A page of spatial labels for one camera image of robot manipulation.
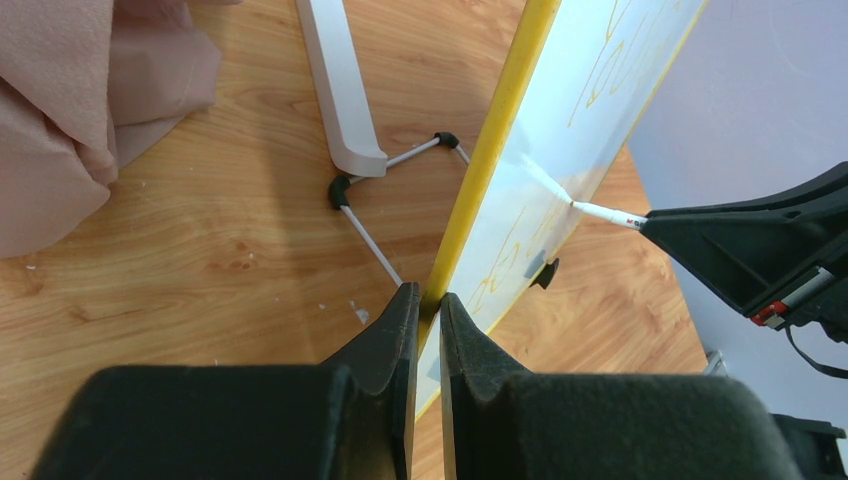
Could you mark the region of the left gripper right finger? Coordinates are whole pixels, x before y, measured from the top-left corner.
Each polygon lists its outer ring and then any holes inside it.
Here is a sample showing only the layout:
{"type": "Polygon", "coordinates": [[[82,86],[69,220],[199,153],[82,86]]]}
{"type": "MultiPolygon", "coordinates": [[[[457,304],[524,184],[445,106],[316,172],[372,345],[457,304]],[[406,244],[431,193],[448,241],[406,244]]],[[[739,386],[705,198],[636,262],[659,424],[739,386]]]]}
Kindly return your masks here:
{"type": "Polygon", "coordinates": [[[440,306],[449,479],[797,479],[758,398],[717,376],[536,373],[440,306]]]}

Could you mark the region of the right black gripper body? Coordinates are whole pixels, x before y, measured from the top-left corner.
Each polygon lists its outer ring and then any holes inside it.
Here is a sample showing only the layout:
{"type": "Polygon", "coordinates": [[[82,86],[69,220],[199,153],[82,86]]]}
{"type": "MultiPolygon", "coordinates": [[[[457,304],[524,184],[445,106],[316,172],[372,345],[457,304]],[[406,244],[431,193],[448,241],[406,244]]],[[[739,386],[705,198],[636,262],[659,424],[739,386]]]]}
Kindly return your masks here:
{"type": "Polygon", "coordinates": [[[805,284],[767,305],[750,320],[772,330],[818,324],[836,343],[847,342],[847,275],[835,275],[823,267],[805,284]]]}

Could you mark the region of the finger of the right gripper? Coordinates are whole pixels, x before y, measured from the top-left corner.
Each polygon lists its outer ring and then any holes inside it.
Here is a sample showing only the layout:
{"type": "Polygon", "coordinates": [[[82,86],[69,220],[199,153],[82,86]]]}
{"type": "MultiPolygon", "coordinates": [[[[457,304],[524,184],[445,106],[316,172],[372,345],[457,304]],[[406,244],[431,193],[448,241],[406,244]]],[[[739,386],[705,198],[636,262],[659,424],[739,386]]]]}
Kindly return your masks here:
{"type": "Polygon", "coordinates": [[[847,250],[845,205],[649,214],[641,234],[743,316],[817,277],[837,276],[847,250]]]}
{"type": "Polygon", "coordinates": [[[788,190],[719,205],[653,210],[649,222],[829,221],[847,215],[847,162],[788,190]]]}

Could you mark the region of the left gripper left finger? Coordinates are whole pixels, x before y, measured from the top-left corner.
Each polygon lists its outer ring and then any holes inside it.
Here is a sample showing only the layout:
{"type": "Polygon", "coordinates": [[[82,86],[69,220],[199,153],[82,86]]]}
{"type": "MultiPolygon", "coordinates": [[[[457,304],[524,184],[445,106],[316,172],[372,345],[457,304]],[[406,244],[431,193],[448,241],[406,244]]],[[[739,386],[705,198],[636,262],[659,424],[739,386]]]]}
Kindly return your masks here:
{"type": "Polygon", "coordinates": [[[35,479],[406,479],[420,293],[314,365],[125,365],[76,392],[35,479]]]}

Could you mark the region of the white marker pen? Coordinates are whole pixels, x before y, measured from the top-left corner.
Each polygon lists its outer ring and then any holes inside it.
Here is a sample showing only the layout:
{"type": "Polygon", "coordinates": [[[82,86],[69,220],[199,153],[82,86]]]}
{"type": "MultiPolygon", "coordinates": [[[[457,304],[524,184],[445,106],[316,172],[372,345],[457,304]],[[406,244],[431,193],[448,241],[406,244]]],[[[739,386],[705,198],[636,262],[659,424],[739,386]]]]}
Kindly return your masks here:
{"type": "Polygon", "coordinates": [[[597,217],[608,221],[611,224],[632,230],[641,230],[648,222],[648,219],[644,216],[635,215],[593,203],[572,201],[571,206],[584,214],[597,217]]]}

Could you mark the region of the yellow framed whiteboard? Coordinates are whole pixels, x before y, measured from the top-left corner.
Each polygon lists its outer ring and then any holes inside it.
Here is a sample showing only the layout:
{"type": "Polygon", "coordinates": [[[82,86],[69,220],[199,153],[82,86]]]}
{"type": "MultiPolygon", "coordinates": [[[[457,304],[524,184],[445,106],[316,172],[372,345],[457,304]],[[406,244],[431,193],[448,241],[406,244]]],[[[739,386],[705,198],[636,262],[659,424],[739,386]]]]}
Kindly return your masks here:
{"type": "Polygon", "coordinates": [[[701,1],[530,1],[475,142],[424,304],[548,372],[693,373],[706,356],[668,258],[574,201],[642,210],[626,142],[701,1]]]}

